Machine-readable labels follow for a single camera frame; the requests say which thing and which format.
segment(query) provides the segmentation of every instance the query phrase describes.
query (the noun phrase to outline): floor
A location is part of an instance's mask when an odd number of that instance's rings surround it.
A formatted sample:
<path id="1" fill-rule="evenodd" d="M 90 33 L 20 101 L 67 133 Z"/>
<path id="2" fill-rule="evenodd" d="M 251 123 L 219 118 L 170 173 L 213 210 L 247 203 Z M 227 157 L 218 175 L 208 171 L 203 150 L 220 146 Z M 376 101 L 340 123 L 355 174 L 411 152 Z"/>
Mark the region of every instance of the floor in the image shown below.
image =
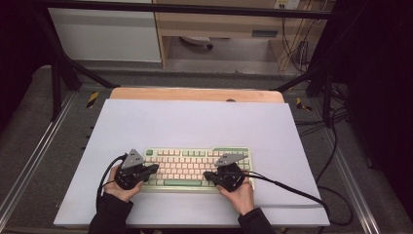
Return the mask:
<path id="1" fill-rule="evenodd" d="M 166 68 L 162 68 L 159 64 L 127 64 L 121 69 L 116 64 L 108 69 L 93 66 L 90 68 L 109 81 L 132 87 L 268 90 L 300 74 L 292 66 L 286 71 L 279 71 L 265 40 L 219 38 L 212 39 L 212 43 L 214 48 L 210 51 L 174 38 L 169 54 L 169 66 Z M 67 97 L 72 97 L 73 102 L 65 112 L 64 119 L 59 123 L 58 131 L 51 136 L 48 147 L 39 149 L 36 146 L 39 141 L 42 141 L 43 133 L 51 124 L 50 77 L 47 68 L 36 72 L 25 99 L 0 136 L 0 161 L 2 165 L 8 165 L 0 168 L 2 177 L 0 201 L 3 203 L 0 215 L 6 214 L 0 219 L 0 223 L 5 223 L 3 233 L 69 233 L 69 230 L 53 226 L 53 221 L 58 211 L 58 204 L 63 199 L 71 177 L 76 171 L 77 163 L 82 157 L 88 137 L 93 131 L 93 125 L 104 100 L 110 95 L 110 90 L 102 89 L 85 77 L 82 77 L 85 85 L 80 92 L 67 92 L 63 87 L 63 92 Z M 307 83 L 303 82 L 285 92 L 283 96 L 290 104 L 294 120 L 317 121 L 320 101 L 317 97 L 306 97 L 306 87 Z M 93 91 L 99 91 L 99 97 L 93 108 L 86 108 Z M 297 98 L 301 98 L 304 107 L 297 107 Z M 332 101 L 334 109 L 341 105 L 341 100 Z M 305 131 L 312 132 L 314 130 L 312 128 L 297 126 L 297 131 L 303 135 Z M 355 218 L 348 225 L 332 224 L 325 228 L 324 232 L 413 233 L 412 221 L 405 214 L 383 174 L 367 167 L 366 158 L 353 132 L 351 120 L 337 123 L 336 130 L 338 138 L 336 158 L 319 180 L 319 185 L 333 189 L 344 196 L 351 208 L 349 209 L 342 199 L 324 189 L 321 189 L 320 193 L 330 206 L 333 220 L 345 222 L 350 217 L 350 211 L 354 213 Z M 319 129 L 302 136 L 301 139 L 312 172 L 317 177 L 331 154 L 332 132 L 326 128 Z M 33 160 L 33 152 L 41 152 L 38 161 Z M 33 162 L 35 169 L 30 171 L 25 167 L 28 161 Z M 343 168 L 346 167 L 354 178 L 356 187 L 351 183 L 348 184 L 349 179 L 345 177 L 348 174 L 343 174 L 346 171 L 343 171 Z M 28 176 L 28 181 L 23 184 L 19 195 L 10 194 L 10 191 L 14 190 L 16 181 L 19 181 L 21 172 L 31 172 L 30 175 L 24 175 Z M 9 201 L 14 201 L 14 205 L 7 213 L 4 212 L 8 205 L 5 202 Z M 371 216 L 368 216 L 372 219 L 365 220 L 365 214 L 370 214 Z M 377 229 L 368 230 L 366 224 L 372 224 L 368 227 Z M 315 233 L 315 231 L 292 228 L 287 233 Z"/>

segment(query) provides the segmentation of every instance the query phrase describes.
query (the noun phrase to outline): gray floor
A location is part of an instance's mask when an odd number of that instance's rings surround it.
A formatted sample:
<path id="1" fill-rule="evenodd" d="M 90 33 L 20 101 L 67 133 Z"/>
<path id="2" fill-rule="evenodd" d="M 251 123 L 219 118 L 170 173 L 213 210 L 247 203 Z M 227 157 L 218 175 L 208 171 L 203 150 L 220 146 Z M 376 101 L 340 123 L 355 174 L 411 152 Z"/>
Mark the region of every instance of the gray floor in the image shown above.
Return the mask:
<path id="1" fill-rule="evenodd" d="M 185 44 L 175 38 L 172 41 L 169 67 L 159 65 L 136 65 L 133 68 L 110 71 L 100 67 L 96 73 L 107 80 L 126 86 L 163 86 L 163 87 L 200 87 L 200 88 L 235 88 L 267 90 L 283 84 L 295 74 L 293 68 L 280 72 L 275 58 L 270 54 L 268 42 L 263 40 L 246 41 L 234 39 L 216 39 L 212 51 L 206 48 Z M 52 115 L 51 79 L 48 69 L 40 69 L 34 75 L 33 83 L 26 97 L 14 114 L 9 126 L 0 136 L 0 200 L 6 199 L 10 189 L 18 179 L 25 163 L 35 149 L 42 134 L 50 124 Z M 58 211 L 58 202 L 64 197 L 77 164 L 82 157 L 83 147 L 93 129 L 101 106 L 110 95 L 110 90 L 97 88 L 94 82 L 83 78 L 85 83 L 80 92 L 74 94 L 74 102 L 64 121 L 61 123 L 51 145 L 46 151 L 32 180 L 28 184 L 14 212 L 8 219 L 6 230 L 18 227 L 35 228 L 25 233 L 48 233 L 56 230 L 53 221 Z M 318 120 L 315 111 L 296 107 L 296 98 L 311 105 L 318 98 L 307 99 L 304 90 L 306 83 L 294 87 L 284 94 L 290 104 L 295 120 Z M 86 108 L 92 91 L 100 90 L 93 108 Z M 335 108 L 341 104 L 333 102 Z M 306 127 L 298 127 L 299 133 Z M 367 204 L 377 221 L 382 233 L 413 233 L 413 224 L 405 214 L 390 186 L 380 171 L 366 167 L 362 149 L 357 143 L 352 124 L 337 124 L 339 147 L 357 179 Z M 331 146 L 323 131 L 302 137 L 302 143 L 314 176 L 317 176 L 331 152 Z M 339 192 L 349 199 L 344 180 L 335 161 L 319 182 Z M 349 212 L 346 205 L 329 193 L 321 191 L 322 197 L 331 209 L 331 218 L 336 221 L 346 220 Z M 357 214 L 347 226 L 331 225 L 325 233 L 364 233 Z M 292 229 L 288 233 L 315 233 L 314 229 Z"/>

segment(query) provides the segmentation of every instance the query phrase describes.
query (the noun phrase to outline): green key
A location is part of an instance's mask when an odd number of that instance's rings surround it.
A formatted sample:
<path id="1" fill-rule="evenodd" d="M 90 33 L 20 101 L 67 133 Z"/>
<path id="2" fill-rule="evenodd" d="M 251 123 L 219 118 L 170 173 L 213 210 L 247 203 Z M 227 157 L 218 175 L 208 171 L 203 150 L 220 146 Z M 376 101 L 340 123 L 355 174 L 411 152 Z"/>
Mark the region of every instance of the green key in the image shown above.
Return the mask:
<path id="1" fill-rule="evenodd" d="M 164 186 L 201 186 L 201 180 L 166 179 Z"/>

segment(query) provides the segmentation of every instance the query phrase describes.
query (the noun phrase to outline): keyboard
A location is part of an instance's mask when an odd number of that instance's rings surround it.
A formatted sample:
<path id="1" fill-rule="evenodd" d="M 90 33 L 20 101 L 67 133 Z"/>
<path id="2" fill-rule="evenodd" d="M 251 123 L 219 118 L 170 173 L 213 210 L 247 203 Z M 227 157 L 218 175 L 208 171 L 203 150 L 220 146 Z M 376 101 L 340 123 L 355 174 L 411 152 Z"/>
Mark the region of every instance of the keyboard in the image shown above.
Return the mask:
<path id="1" fill-rule="evenodd" d="M 252 171 L 251 154 L 246 147 L 148 148 L 145 166 L 159 164 L 158 171 L 142 186 L 142 192 L 219 193 L 204 172 L 216 172 L 215 162 L 224 153 L 243 154 L 237 162 L 241 170 Z"/>

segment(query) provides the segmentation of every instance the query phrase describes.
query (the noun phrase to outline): black sleeve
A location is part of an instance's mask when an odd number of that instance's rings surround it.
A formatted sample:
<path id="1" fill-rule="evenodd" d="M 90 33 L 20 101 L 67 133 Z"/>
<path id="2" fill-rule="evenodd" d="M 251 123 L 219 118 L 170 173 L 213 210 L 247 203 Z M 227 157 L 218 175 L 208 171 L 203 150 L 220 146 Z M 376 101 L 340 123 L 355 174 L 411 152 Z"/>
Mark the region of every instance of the black sleeve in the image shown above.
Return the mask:
<path id="1" fill-rule="evenodd" d="M 276 233 L 260 208 L 255 208 L 245 215 L 240 215 L 238 222 L 244 234 Z"/>
<path id="2" fill-rule="evenodd" d="M 97 213 L 89 226 L 89 234 L 126 233 L 126 220 L 132 207 L 132 202 L 126 203 L 111 194 L 103 193 Z"/>

